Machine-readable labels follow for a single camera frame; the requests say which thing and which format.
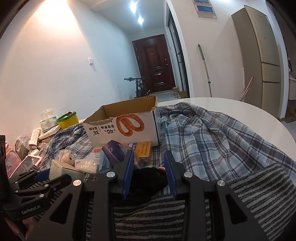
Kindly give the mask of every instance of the floor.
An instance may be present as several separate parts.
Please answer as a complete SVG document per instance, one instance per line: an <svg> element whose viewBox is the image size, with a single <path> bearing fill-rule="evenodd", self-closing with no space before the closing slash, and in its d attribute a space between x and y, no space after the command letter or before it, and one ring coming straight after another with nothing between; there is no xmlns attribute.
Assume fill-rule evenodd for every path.
<svg viewBox="0 0 296 241"><path fill-rule="evenodd" d="M150 95L156 95L157 96L157 101L158 103L160 102L165 102L165 101L170 101L170 100L175 100L176 98L174 97L173 91L162 91L162 92L156 92L152 93Z"/></svg>
<svg viewBox="0 0 296 241"><path fill-rule="evenodd" d="M288 129L288 131L296 141L296 121L292 121L290 123L282 121L282 124Z"/></svg>

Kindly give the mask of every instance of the yellow bucket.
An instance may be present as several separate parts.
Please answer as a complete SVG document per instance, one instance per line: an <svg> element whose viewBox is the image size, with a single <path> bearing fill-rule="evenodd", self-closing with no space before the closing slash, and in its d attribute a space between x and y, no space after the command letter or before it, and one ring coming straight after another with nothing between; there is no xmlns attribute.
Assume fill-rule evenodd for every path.
<svg viewBox="0 0 296 241"><path fill-rule="evenodd" d="M59 124L59 126L61 127L62 130L79 123L75 111L70 115L68 115L68 114L69 113L64 114L60 118L57 119L57 123Z"/></svg>

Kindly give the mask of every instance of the orange pretzel logo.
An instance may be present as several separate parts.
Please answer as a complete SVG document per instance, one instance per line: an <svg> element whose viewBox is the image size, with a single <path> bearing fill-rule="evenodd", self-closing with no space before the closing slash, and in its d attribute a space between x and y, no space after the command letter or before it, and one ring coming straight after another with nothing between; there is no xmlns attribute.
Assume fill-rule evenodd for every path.
<svg viewBox="0 0 296 241"><path fill-rule="evenodd" d="M140 127L135 127L133 123L129 120L129 118L138 122L140 124ZM128 129L128 132L124 132L121 127L121 123ZM133 131L140 132L144 130L144 122L141 120L140 117L134 114L117 117L116 125L120 133L126 137L130 137L133 134Z"/></svg>

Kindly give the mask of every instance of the tabletop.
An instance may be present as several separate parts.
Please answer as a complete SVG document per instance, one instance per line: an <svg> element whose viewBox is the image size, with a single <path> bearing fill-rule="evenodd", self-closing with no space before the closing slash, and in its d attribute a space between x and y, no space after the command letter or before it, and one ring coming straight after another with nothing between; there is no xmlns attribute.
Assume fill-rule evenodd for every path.
<svg viewBox="0 0 296 241"><path fill-rule="evenodd" d="M276 118L256 106L231 99L208 97L176 99L158 103L158 106L173 105L179 102L188 102L209 111L229 115L296 160L296 143L289 131Z"/></svg>

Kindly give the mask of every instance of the ceiling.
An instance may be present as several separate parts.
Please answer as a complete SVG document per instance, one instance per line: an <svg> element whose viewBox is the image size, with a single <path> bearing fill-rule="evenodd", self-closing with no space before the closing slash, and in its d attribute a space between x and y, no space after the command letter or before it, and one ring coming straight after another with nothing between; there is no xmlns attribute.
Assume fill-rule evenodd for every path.
<svg viewBox="0 0 296 241"><path fill-rule="evenodd" d="M128 34L164 27L164 0L134 0L136 13L130 9L131 0L80 0L102 14ZM142 25L138 18L144 19Z"/></svg>

